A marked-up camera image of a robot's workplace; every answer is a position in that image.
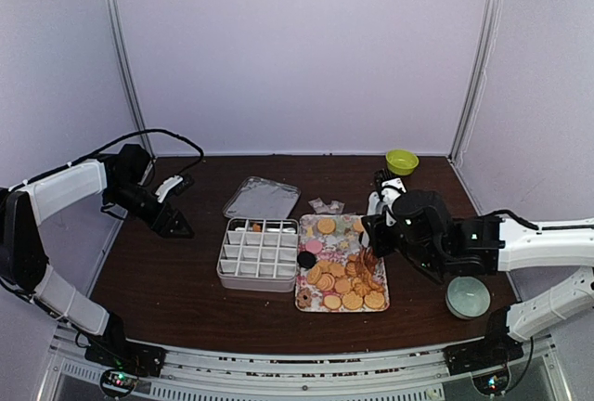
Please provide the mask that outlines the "silver serving tongs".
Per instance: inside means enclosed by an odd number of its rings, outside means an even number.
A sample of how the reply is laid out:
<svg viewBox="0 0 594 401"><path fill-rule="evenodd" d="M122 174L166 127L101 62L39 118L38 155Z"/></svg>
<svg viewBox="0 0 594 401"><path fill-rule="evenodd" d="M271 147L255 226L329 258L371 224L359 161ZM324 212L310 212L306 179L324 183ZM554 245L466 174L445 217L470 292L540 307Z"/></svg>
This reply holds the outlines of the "silver serving tongs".
<svg viewBox="0 0 594 401"><path fill-rule="evenodd" d="M359 275L370 274L373 276L377 263L378 258L375 256L373 249L369 246L362 246L355 259L355 269Z"/></svg>

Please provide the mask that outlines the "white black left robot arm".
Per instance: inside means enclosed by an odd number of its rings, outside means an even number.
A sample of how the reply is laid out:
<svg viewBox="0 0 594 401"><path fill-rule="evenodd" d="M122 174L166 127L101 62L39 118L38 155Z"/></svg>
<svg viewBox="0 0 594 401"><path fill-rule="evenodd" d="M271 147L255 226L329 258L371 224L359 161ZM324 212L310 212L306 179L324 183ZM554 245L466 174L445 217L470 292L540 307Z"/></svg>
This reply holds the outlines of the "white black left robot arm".
<svg viewBox="0 0 594 401"><path fill-rule="evenodd" d="M76 215L88 199L100 211L121 208L163 239L191 239L194 232L169 202L190 188L189 170L198 160L166 178L157 188L145 185L153 161L133 143L135 133L120 136L82 157L1 190L1 284L22 301L72 327L88 341L86 359L129 373L157 375L165 352L159 346L127 339L121 317L89 299L71 282L67 265L77 252L89 254L97 235L53 234L58 215Z"/></svg>

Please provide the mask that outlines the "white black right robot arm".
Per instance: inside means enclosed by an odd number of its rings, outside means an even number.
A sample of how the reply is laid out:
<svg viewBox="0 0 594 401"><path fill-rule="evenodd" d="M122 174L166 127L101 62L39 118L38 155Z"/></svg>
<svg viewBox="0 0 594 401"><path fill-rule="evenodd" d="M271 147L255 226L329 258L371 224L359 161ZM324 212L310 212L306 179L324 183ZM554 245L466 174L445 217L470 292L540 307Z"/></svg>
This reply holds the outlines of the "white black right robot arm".
<svg viewBox="0 0 594 401"><path fill-rule="evenodd" d="M484 337L444 350L450 374L504 365L523 356L536 334L593 305L593 225L529 223L506 210L442 221L432 209L399 215L386 210L362 219L378 257L400 253L430 281L445 276L477 277L532 267L573 266L561 283L488 319Z"/></svg>

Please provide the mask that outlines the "lime green bowl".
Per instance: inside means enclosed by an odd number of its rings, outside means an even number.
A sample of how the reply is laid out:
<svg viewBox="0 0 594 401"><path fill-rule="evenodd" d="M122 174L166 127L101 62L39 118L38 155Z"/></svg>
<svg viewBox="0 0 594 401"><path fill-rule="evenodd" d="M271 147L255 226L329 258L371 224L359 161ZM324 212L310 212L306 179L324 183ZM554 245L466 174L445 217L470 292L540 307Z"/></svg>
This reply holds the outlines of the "lime green bowl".
<svg viewBox="0 0 594 401"><path fill-rule="evenodd" d="M385 154L387 168L395 175L411 175L418 167L420 160L414 153L404 149L390 150Z"/></svg>

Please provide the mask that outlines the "pale green ceramic bowl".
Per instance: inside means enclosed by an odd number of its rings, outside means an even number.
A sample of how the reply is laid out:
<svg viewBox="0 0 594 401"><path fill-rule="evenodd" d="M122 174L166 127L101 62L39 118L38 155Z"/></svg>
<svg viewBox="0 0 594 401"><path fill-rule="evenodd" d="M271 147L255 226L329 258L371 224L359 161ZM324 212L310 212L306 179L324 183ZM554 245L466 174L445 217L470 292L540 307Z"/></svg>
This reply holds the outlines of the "pale green ceramic bowl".
<svg viewBox="0 0 594 401"><path fill-rule="evenodd" d="M455 317L470 320L484 315L491 304L491 295L481 280L456 277L448 285L445 302Z"/></svg>

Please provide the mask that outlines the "grey divided cookie tin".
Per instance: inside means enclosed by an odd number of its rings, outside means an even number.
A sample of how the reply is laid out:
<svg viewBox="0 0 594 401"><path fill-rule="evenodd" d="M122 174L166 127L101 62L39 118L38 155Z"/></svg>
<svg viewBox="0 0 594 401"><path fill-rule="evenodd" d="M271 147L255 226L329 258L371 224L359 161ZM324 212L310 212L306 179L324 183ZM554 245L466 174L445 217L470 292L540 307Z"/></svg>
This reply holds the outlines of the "grey divided cookie tin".
<svg viewBox="0 0 594 401"><path fill-rule="evenodd" d="M252 223L260 223L262 231L252 232ZM290 219L229 220L216 266L222 286L239 291L292 291L298 271L298 230L298 222Z"/></svg>

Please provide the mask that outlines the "clear printed cookie wrappers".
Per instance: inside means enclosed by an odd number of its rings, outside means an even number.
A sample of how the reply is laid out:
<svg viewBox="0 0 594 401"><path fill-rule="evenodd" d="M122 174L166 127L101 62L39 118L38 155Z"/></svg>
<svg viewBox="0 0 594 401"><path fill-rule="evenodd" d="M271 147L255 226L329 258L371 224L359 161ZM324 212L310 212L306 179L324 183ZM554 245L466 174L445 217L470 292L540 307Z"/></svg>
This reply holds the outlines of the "clear printed cookie wrappers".
<svg viewBox="0 0 594 401"><path fill-rule="evenodd" d="M344 203L338 200L332 200L325 203L321 198L310 200L308 204L316 214L342 214Z"/></svg>

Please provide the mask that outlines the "floral rectangular tray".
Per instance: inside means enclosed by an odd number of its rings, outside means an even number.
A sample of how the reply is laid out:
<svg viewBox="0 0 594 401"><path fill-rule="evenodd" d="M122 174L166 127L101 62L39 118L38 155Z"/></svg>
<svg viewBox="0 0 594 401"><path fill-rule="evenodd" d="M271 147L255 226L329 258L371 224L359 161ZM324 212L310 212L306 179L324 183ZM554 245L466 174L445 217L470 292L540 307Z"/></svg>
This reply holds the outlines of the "floral rectangular tray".
<svg viewBox="0 0 594 401"><path fill-rule="evenodd" d="M320 218L333 218L336 229L323 235L316 227ZM364 228L358 214L306 214L299 220L298 251L305 251L310 239L324 244L321 253L315 254L316 265L311 269L299 268L295 280L294 304L305 313L351 314L380 313L390 306L387 272L382 259L378 259L373 276L359 275L355 259L362 244ZM312 293L310 307L300 309L296 296L301 289Z"/></svg>

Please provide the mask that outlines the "silver tin lid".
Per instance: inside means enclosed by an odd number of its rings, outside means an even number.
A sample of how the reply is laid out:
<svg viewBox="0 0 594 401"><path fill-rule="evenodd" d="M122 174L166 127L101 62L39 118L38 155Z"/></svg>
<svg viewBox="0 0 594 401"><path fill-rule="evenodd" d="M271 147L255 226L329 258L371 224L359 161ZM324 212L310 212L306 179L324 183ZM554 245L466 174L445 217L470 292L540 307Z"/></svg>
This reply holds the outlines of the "silver tin lid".
<svg viewBox="0 0 594 401"><path fill-rule="evenodd" d="M295 186L249 176L223 209L226 218L286 219L301 196Z"/></svg>

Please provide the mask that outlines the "round tan perforated biscuit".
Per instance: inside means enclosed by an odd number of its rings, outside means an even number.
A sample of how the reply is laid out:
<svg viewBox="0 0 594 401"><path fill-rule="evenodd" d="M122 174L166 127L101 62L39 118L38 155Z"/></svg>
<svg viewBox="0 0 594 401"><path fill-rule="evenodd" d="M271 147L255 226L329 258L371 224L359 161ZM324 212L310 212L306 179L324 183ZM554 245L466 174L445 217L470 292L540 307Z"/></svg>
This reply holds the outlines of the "round tan perforated biscuit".
<svg viewBox="0 0 594 401"><path fill-rule="evenodd" d="M332 234L336 229L336 222L333 218L320 218L316 223L317 230L323 235Z"/></svg>

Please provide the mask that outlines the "pink sandwich cookie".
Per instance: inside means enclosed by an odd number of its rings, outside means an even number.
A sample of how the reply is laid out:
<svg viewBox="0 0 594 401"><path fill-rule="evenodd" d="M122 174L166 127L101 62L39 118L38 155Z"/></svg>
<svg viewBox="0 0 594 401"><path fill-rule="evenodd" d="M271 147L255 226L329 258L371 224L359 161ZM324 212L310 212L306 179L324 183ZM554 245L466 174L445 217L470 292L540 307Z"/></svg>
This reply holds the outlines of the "pink sandwich cookie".
<svg viewBox="0 0 594 401"><path fill-rule="evenodd" d="M310 239L304 244L304 248L307 252L312 254L319 254L324 249L324 244L317 239Z"/></svg>

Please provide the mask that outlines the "black sandwich cookie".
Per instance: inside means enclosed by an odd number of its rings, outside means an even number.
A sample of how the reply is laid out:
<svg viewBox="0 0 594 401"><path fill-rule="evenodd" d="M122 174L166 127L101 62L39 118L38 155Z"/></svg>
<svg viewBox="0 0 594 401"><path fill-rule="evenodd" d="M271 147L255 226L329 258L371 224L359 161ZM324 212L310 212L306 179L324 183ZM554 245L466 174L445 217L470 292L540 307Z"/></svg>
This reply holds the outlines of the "black sandwich cookie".
<svg viewBox="0 0 594 401"><path fill-rule="evenodd" d="M301 268L311 269L316 265L316 256L307 251L300 252L297 255L297 263Z"/></svg>

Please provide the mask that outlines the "flower shaped brown cookie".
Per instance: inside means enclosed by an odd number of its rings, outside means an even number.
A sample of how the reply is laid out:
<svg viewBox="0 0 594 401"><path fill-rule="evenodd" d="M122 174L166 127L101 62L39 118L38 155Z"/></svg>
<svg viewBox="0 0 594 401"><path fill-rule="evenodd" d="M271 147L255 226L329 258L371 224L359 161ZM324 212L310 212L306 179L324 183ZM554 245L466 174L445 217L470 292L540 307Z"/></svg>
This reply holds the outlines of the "flower shaped brown cookie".
<svg viewBox="0 0 594 401"><path fill-rule="evenodd" d="M311 306L312 293L309 289L301 289L296 296L296 303L300 309L305 309Z"/></svg>

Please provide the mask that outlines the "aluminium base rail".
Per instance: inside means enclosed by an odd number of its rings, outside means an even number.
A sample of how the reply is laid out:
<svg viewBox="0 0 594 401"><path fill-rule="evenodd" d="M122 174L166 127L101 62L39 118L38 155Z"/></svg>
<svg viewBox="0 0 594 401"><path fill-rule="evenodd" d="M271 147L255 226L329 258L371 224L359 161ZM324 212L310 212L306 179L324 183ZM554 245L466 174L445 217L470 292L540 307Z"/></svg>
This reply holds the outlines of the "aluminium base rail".
<svg viewBox="0 0 594 401"><path fill-rule="evenodd" d="M161 345L161 376L138 379L122 400L573 400L550 335L526 356L482 373L453 375L450 343L383 352L258 355ZM99 388L104 366L84 359L75 331L58 326L33 400L112 400ZM511 391L490 397L479 382L510 371Z"/></svg>

